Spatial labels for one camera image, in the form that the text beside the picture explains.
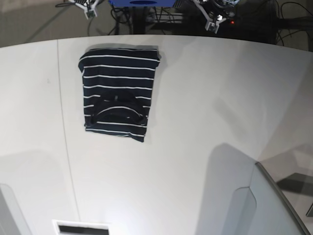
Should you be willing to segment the navy white striped t-shirt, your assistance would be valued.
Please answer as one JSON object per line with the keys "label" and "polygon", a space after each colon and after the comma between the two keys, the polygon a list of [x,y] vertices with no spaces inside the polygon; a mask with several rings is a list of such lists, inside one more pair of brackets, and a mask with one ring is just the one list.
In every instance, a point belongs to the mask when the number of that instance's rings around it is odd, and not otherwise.
{"label": "navy white striped t-shirt", "polygon": [[156,48],[94,48],[81,56],[85,130],[144,142]]}

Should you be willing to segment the black stand pole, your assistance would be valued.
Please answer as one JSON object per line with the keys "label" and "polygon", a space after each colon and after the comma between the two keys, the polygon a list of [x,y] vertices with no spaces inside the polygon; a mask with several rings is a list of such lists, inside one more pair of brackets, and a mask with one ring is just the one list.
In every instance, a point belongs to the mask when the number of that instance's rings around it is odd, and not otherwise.
{"label": "black stand pole", "polygon": [[132,7],[133,34],[146,33],[147,7]]}

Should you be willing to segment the blue box on stand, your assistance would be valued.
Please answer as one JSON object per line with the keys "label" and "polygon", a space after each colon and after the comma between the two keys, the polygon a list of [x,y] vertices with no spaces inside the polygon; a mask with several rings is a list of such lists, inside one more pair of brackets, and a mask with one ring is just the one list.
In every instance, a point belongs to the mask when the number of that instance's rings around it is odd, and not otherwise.
{"label": "blue box on stand", "polygon": [[172,7],[176,0],[110,0],[116,7]]}

